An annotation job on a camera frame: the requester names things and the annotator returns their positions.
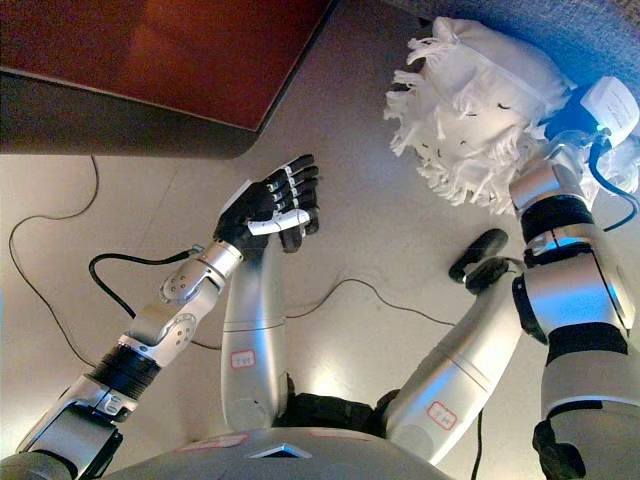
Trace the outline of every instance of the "silver metal arm segment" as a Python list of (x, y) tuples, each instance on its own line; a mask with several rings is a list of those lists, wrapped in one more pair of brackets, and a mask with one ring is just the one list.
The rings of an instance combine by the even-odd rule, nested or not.
[(71, 478), (104, 470), (122, 442), (115, 423), (126, 420), (160, 369), (186, 348), (241, 261), (240, 252), (221, 241), (185, 261), (100, 364), (40, 419), (18, 453), (45, 452)]
[(222, 408), (234, 431), (268, 428), (287, 402), (285, 319), (280, 259), (271, 235), (267, 247), (236, 270), (222, 337)]
[(511, 264), (418, 366), (385, 412), (387, 439), (435, 465), (469, 428), (520, 338), (511, 296), (519, 274)]

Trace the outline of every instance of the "robot finger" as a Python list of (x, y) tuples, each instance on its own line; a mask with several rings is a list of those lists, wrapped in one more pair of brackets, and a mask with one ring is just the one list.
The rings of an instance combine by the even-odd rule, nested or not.
[(293, 198), (292, 200), (294, 208), (302, 208), (305, 207), (317, 207), (318, 199), (316, 197), (316, 191), (312, 190), (307, 193), (303, 193), (302, 195)]
[(284, 253), (296, 253), (302, 245), (304, 230), (300, 227), (290, 228), (280, 232), (280, 242)]
[(267, 187), (269, 192), (273, 193), (285, 183), (289, 183), (289, 178), (298, 173), (300, 170), (304, 170), (313, 164), (313, 155), (302, 155), (290, 163), (282, 165), (275, 169), (271, 175), (264, 179), (263, 183)]
[(294, 161), (290, 162), (289, 164), (284, 165), (282, 168), (284, 169), (284, 171), (287, 173), (288, 176), (292, 177), (293, 175), (298, 173), (300, 170), (304, 170), (305, 168), (313, 165), (313, 162), (314, 162), (313, 155), (310, 155), (310, 154), (301, 155), (298, 158), (296, 158)]
[(318, 171), (319, 171), (318, 167), (316, 166), (307, 167), (301, 172), (296, 173), (294, 176), (289, 177), (289, 185), (291, 185), (292, 187), (295, 187), (296, 185), (301, 184), (305, 180), (310, 180), (314, 178), (316, 175), (318, 175)]
[(318, 186), (318, 179), (311, 178), (310, 180), (305, 180), (304, 182), (296, 185), (295, 187), (291, 187), (291, 193), (293, 197), (300, 197), (305, 193), (313, 192), (315, 188)]
[(277, 213), (271, 220), (250, 221), (247, 223), (247, 227), (254, 236), (267, 235), (300, 225), (306, 225), (311, 221), (313, 213), (314, 212), (307, 212), (306, 210), (294, 209), (287, 213)]
[(280, 201), (276, 203), (275, 212), (276, 213), (284, 213), (293, 208), (303, 208), (303, 205), (306, 206), (317, 206), (316, 200), (316, 191), (315, 188), (311, 185), (304, 186), (304, 183), (298, 185), (297, 187), (293, 187), (287, 195), (285, 195)]

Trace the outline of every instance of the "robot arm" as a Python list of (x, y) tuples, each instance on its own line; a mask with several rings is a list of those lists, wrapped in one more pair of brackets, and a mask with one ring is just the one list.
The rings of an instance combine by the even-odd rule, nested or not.
[(533, 445), (549, 479), (638, 478), (636, 310), (577, 186), (576, 147), (560, 136), (511, 186), (529, 267), (514, 299), (524, 330), (549, 345)]
[(6, 478), (101, 475), (122, 442), (116, 423), (127, 419), (159, 371), (187, 347), (232, 273), (264, 255), (273, 243), (267, 234), (279, 232), (285, 251), (293, 252), (305, 233), (317, 230), (312, 162), (310, 155), (300, 157), (232, 197), (215, 240), (164, 281), (158, 299), (136, 316), (116, 346), (67, 389), (18, 454), (3, 461)]

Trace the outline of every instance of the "white label sticker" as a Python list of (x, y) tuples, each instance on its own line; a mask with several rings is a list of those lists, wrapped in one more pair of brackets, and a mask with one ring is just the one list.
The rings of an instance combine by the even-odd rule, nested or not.
[(208, 438), (196, 443), (187, 445), (186, 447), (178, 448), (176, 452), (189, 452), (192, 450), (207, 450), (209, 448), (231, 448), (242, 445), (249, 435), (243, 433), (242, 435), (220, 435), (219, 437)]
[(429, 414), (429, 418), (445, 430), (451, 430), (451, 427), (458, 421), (456, 414), (440, 402), (433, 402), (429, 410), (427, 410), (427, 413)]
[(249, 368), (256, 364), (256, 354), (253, 350), (242, 350), (231, 354), (231, 368)]

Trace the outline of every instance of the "white fringed pillow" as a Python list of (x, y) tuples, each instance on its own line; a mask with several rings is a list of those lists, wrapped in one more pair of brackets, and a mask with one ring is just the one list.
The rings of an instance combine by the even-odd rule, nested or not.
[(406, 91), (387, 93), (398, 118), (391, 148), (413, 146), (418, 172), (452, 204), (511, 211), (508, 184), (520, 166), (523, 132), (561, 108), (573, 85), (543, 52), (472, 20), (438, 17), (433, 38), (411, 40), (411, 64), (396, 71)]

